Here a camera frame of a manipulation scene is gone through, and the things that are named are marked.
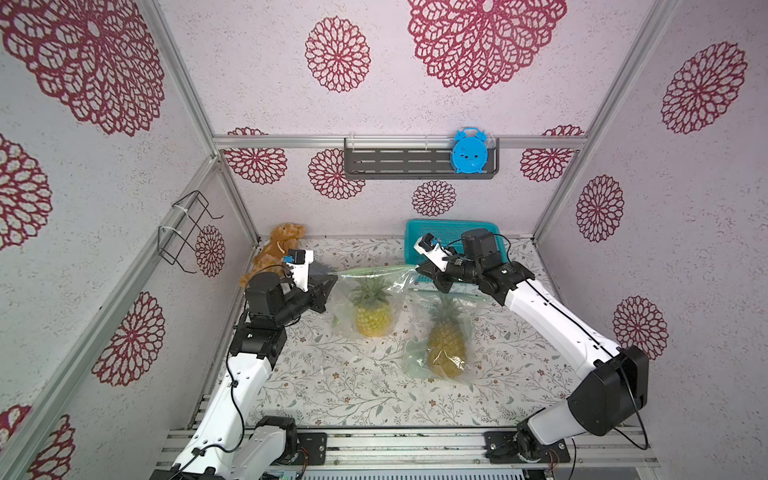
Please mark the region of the clear zip-top bag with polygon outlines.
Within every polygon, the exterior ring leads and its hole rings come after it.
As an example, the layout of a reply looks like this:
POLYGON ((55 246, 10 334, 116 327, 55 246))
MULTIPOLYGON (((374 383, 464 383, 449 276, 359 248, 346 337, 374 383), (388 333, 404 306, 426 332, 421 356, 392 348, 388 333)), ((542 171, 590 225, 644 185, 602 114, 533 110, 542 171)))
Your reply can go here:
POLYGON ((404 374, 415 379, 470 383, 474 322, 486 305, 486 300, 469 293, 416 291, 409 313, 415 336, 403 350, 404 374))
POLYGON ((335 334, 362 339, 394 332, 416 277, 413 265, 355 268, 336 276, 327 304, 335 334))

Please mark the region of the yellow pineapple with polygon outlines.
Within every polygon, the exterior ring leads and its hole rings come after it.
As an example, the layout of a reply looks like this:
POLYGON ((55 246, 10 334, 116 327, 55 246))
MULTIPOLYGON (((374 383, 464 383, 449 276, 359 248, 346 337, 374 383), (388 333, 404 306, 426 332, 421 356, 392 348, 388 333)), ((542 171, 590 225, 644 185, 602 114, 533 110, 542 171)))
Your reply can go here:
POLYGON ((355 326, 366 337, 387 334, 392 325, 389 284, 383 277, 360 279, 350 293, 356 308, 355 326))

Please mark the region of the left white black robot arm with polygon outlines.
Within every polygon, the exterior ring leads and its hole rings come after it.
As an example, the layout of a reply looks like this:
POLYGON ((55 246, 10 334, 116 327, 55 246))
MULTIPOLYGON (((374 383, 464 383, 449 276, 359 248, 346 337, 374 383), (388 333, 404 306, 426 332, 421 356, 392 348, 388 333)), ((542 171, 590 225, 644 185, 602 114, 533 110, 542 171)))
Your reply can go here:
POLYGON ((245 289, 245 306, 225 360, 222 383, 204 418, 168 470, 153 479, 260 479, 300 454, 296 422, 267 416, 249 434, 246 413, 270 379, 287 328, 307 311, 323 313, 336 275, 262 272, 245 289))

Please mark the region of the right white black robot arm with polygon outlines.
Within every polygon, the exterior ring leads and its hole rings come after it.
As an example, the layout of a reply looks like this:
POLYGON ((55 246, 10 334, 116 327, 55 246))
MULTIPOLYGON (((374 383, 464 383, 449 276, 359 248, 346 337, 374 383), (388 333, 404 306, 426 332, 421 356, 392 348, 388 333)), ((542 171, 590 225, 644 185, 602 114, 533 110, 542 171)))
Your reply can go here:
POLYGON ((640 348, 622 347, 603 336, 553 297, 527 267, 503 260, 489 230, 466 231, 461 243, 456 251, 430 233, 421 236, 414 249, 426 260, 417 272, 443 293, 456 283, 477 286, 533 326, 580 380, 566 399, 520 422, 511 441, 489 453, 489 459, 511 455, 528 463, 550 460, 565 440, 584 433, 604 436, 640 414, 649 380, 649 358, 640 348))

